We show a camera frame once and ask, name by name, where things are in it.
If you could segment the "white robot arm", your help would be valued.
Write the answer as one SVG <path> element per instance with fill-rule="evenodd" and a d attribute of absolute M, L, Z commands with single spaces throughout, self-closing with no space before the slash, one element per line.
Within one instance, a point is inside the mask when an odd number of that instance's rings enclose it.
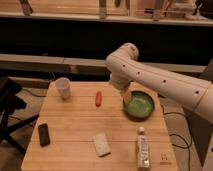
<path fill-rule="evenodd" d="M 125 43 L 110 53 L 105 65 L 111 72 L 110 83 L 120 91 L 126 102 L 130 82 L 140 83 L 161 95 L 173 99 L 186 109 L 213 123 L 213 83 L 139 63 L 138 48 Z"/>

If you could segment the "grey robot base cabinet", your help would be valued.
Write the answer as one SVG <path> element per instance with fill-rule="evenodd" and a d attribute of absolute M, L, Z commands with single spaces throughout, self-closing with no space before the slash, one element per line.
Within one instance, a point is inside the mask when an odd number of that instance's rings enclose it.
<path fill-rule="evenodd" d="M 200 75 L 201 79 L 213 82 L 213 58 Z M 207 156 L 208 147 L 213 133 L 213 124 L 194 112 L 184 110 L 188 118 L 188 126 L 192 136 L 201 166 Z"/>

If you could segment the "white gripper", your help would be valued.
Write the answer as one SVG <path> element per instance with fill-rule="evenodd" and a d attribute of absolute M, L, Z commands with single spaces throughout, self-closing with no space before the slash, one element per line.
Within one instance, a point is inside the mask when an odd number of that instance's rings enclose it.
<path fill-rule="evenodd" d="M 128 89 L 131 84 L 131 81 L 129 79 L 111 73 L 109 83 L 114 88 L 121 91 L 121 96 L 125 104 L 128 104 L 132 100 L 131 91 Z"/>

